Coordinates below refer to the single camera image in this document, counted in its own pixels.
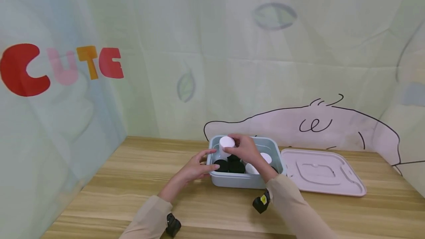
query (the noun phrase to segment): red letter c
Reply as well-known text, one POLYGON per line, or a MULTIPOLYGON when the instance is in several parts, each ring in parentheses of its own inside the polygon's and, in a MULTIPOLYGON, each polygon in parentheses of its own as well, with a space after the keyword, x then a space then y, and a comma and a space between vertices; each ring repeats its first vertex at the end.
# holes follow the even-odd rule
POLYGON ((40 54, 33 44, 16 44, 3 52, 0 59, 0 76, 13 93, 29 97, 36 96, 50 87, 48 76, 31 77, 26 68, 40 54))

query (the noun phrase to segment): white cap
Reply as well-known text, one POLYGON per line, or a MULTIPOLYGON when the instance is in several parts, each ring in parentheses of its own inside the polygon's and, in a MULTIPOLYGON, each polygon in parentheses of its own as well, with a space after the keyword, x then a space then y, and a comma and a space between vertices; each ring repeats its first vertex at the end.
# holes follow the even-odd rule
POLYGON ((260 174, 251 163, 245 165, 245 171, 247 174, 260 174))
POLYGON ((266 160, 266 162, 268 164, 271 164, 272 163, 272 158, 270 157, 270 155, 268 155, 267 153, 264 153, 264 152, 261 152, 260 154, 263 157, 263 159, 266 160))
POLYGON ((227 158, 231 154, 224 152, 223 148, 235 147, 235 141, 229 136, 224 136, 223 138, 220 139, 218 146, 219 146, 218 151, 220 152, 220 158, 227 158))

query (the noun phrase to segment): beige sleeve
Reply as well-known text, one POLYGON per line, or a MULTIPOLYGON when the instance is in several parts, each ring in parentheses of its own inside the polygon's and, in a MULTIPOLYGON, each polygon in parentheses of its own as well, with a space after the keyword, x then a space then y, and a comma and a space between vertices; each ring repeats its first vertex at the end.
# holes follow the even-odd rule
POLYGON ((171 208, 171 203, 153 195, 137 211, 120 239, 159 239, 167 228, 171 208))
POLYGON ((308 205, 298 187, 283 174, 266 185, 272 203, 297 239, 334 239, 336 234, 308 205))

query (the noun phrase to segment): black wrist device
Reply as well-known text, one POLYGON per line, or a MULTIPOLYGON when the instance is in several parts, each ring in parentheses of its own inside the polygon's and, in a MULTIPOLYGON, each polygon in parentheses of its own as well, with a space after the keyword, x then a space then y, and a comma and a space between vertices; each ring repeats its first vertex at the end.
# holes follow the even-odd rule
POLYGON ((270 194, 266 189, 265 193, 261 197, 256 197, 252 202, 252 206, 258 211, 259 214, 262 214, 266 211, 270 203, 270 194))
POLYGON ((165 232, 171 236, 174 237, 179 232, 180 228, 182 227, 182 224, 179 222, 178 219, 174 217, 172 213, 167 215, 167 228, 165 228, 165 232))

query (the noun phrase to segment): wood grain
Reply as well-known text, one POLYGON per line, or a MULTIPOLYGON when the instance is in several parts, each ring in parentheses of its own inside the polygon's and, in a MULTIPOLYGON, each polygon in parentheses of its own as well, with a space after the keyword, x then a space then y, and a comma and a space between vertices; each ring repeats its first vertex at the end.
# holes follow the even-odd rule
MULTIPOLYGON (((42 238, 117 239, 145 200, 207 147, 205 141, 128 137, 42 238)), ((380 155, 332 152, 347 159, 366 196, 303 196, 341 238, 425 238, 425 199, 380 155)), ((176 238, 295 238, 273 208, 261 215, 252 208, 262 192, 196 181, 173 203, 183 226, 176 238)))

